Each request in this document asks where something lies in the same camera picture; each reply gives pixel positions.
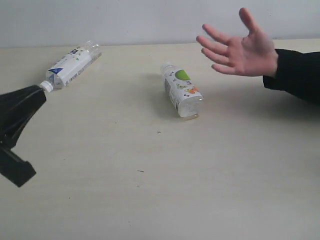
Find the black sleeved right forearm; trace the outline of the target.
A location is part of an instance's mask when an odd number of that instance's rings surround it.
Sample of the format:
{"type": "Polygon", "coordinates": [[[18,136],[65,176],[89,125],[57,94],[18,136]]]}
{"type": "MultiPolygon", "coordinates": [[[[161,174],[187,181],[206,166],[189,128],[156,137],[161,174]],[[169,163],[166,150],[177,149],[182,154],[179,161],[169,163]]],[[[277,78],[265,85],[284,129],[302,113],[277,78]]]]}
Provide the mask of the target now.
{"type": "Polygon", "coordinates": [[[276,49],[277,70],[274,77],[263,76],[265,88],[285,91],[302,100],[320,104],[320,53],[302,53],[276,49]]]}

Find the person's open right hand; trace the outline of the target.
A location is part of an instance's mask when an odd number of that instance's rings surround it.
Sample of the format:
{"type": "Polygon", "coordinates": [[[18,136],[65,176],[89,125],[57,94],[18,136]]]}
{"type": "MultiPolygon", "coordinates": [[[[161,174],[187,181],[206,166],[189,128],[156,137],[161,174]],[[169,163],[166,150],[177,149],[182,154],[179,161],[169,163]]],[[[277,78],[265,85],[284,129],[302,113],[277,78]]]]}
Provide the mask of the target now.
{"type": "Polygon", "coordinates": [[[234,76],[274,77],[278,68],[278,54],[274,42],[259,27],[247,8],[239,10],[239,17],[248,29],[245,37],[230,36],[209,24],[202,29],[211,39],[197,36],[201,52],[218,73],[234,76]]]}

